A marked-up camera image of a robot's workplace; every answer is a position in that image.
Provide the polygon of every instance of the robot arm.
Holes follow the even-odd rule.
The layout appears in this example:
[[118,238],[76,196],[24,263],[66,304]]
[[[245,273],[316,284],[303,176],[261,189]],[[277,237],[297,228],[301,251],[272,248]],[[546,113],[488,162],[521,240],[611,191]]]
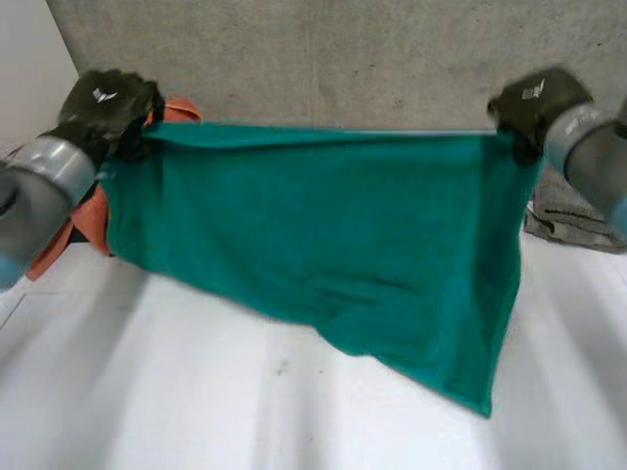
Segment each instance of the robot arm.
[[[150,112],[154,121],[163,119],[156,83],[118,70],[89,72],[72,89],[59,125],[0,168],[0,291],[45,248],[105,159],[141,157]],[[521,165],[546,155],[627,236],[627,107],[609,116],[576,78],[553,68],[504,88],[488,112],[500,130],[515,134]]]
[[0,169],[0,291],[22,277],[107,158],[141,157],[141,128],[150,112],[163,120],[155,82],[118,70],[88,72],[68,96],[59,125]]
[[627,237],[627,102],[612,116],[574,76],[552,68],[506,86],[488,113],[500,130],[514,132],[521,165],[544,154]]

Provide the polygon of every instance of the gray wall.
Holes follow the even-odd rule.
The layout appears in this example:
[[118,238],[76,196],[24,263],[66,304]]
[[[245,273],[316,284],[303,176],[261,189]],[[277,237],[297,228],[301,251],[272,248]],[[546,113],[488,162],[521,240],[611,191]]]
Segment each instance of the gray wall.
[[488,123],[506,80],[566,63],[627,93],[625,0],[48,0],[79,71],[189,90],[206,118],[347,126]]

